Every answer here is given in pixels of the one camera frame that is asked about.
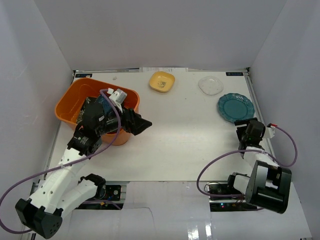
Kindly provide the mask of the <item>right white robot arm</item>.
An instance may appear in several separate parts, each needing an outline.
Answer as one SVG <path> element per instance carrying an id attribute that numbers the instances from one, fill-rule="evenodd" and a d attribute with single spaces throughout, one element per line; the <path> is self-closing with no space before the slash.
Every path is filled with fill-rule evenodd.
<path id="1" fill-rule="evenodd" d="M 274 124 L 265 126 L 257 118 L 236 120 L 238 150 L 252 168 L 251 174 L 234 172 L 228 177 L 226 195 L 236 200 L 243 195 L 245 202 L 257 208 L 283 214 L 288 207 L 292 172 L 280 166 L 266 152 L 261 141 L 275 136 Z"/>

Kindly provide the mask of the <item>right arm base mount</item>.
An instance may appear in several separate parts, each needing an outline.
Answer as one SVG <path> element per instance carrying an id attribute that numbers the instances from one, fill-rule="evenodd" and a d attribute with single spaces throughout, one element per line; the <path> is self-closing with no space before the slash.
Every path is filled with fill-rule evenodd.
<path id="1" fill-rule="evenodd" d="M 215 197 L 209 197 L 209 206 L 211 212 L 247 212 L 257 211 L 258 207 L 246 203 L 245 197 L 241 195 L 241 192 L 229 188 L 226 181 L 213 181 L 207 183 L 203 190 L 206 193 L 212 195 L 218 195 Z"/>

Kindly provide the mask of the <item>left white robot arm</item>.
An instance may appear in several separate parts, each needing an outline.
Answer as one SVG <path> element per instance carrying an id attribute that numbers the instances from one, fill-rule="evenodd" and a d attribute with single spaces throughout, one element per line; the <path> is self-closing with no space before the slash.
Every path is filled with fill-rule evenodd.
<path id="1" fill-rule="evenodd" d="M 70 192 L 65 190 L 85 162 L 83 157 L 94 154 L 102 144 L 102 136 L 122 128 L 134 136 L 151 127 L 152 123 L 132 108 L 117 109 L 108 103 L 90 103 L 77 124 L 55 170 L 44 183 L 28 197 L 15 205 L 23 225 L 45 239 L 52 238 L 62 225 L 63 218 L 88 199 L 105 196 L 106 181 L 96 174 L 82 177 Z"/>

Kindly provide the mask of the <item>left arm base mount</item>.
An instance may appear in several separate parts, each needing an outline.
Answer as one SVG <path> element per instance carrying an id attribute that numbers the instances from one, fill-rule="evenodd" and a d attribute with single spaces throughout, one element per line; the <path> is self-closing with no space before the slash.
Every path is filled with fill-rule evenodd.
<path id="1" fill-rule="evenodd" d="M 97 200 L 90 198 L 89 203 L 82 203 L 77 210 L 121 210 L 125 201 L 125 192 L 121 185 L 106 185 L 104 196 Z"/>

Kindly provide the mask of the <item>dark blue shell plate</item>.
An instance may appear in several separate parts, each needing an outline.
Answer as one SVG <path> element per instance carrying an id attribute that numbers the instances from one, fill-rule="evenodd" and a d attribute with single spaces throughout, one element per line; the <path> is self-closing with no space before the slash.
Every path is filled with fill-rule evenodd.
<path id="1" fill-rule="evenodd" d="M 99 95 L 99 97 L 96 99 L 96 102 L 102 105 L 105 115 L 110 114 L 110 112 L 112 111 L 112 107 L 102 95 Z"/>

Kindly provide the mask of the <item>black floral square plate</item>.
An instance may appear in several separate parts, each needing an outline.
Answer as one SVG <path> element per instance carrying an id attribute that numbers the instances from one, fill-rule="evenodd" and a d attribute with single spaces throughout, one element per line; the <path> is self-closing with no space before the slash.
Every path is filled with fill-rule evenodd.
<path id="1" fill-rule="evenodd" d="M 87 108 L 87 106 L 90 104 L 90 103 L 93 103 L 94 101 L 96 100 L 95 97 L 86 97 L 80 110 L 79 110 L 79 113 L 78 113 L 78 116 L 76 118 L 76 121 L 75 123 L 76 124 L 79 124 L 81 121 L 82 121 L 82 118 L 83 118 L 83 114 L 85 113 L 85 110 Z"/>

